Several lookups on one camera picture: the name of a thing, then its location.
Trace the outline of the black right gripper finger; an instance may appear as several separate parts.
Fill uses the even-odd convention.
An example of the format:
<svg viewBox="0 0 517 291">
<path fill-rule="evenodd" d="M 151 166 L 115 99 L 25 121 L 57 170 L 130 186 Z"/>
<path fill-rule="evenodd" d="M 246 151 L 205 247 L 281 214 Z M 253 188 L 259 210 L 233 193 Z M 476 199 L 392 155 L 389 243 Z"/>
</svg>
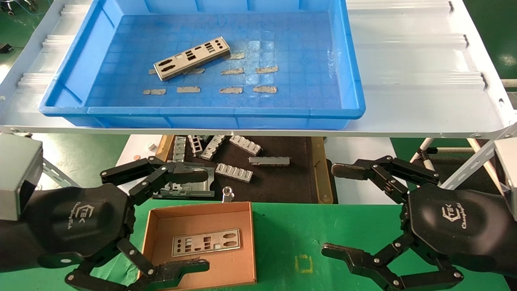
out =
<svg viewBox="0 0 517 291">
<path fill-rule="evenodd" d="M 331 173 L 335 177 L 351 180 L 370 180 L 395 203 L 406 203 L 409 190 L 398 178 L 417 186 L 438 185 L 439 174 L 424 167 L 384 156 L 377 160 L 356 160 L 354 164 L 334 163 Z"/>
</svg>

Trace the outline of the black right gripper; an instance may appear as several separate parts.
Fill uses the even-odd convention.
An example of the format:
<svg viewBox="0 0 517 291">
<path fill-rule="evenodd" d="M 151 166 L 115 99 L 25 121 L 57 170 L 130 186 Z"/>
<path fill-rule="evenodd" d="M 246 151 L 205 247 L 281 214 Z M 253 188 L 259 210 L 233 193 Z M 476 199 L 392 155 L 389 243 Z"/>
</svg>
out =
<svg viewBox="0 0 517 291">
<path fill-rule="evenodd" d="M 331 243 L 325 257 L 347 264 L 383 291 L 439 291 L 464 280 L 453 265 L 516 277 L 517 223 L 502 195 L 478 190 L 417 188 L 408 194 L 404 233 L 376 254 Z M 389 265 L 412 249 L 438 269 L 399 276 Z"/>
</svg>

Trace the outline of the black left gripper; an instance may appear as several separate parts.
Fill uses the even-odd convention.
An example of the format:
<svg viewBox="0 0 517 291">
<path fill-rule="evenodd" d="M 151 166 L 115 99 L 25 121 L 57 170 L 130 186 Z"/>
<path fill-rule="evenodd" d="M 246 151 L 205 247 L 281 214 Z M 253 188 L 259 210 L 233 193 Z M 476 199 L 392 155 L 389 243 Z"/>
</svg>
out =
<svg viewBox="0 0 517 291">
<path fill-rule="evenodd" d="M 208 173 L 188 169 L 182 162 L 155 156 L 103 170 L 104 185 L 37 190 L 20 219 L 1 220 L 0 269 L 65 268 L 80 264 L 65 282 L 79 291 L 158 291 L 181 283 L 188 273 L 206 272 L 208 260 L 194 258 L 153 265 L 128 240 L 135 206 L 140 206 L 169 183 L 198 183 Z M 128 192 L 116 186 L 138 180 Z M 142 275 L 125 286 L 90 275 L 119 253 Z"/>
</svg>

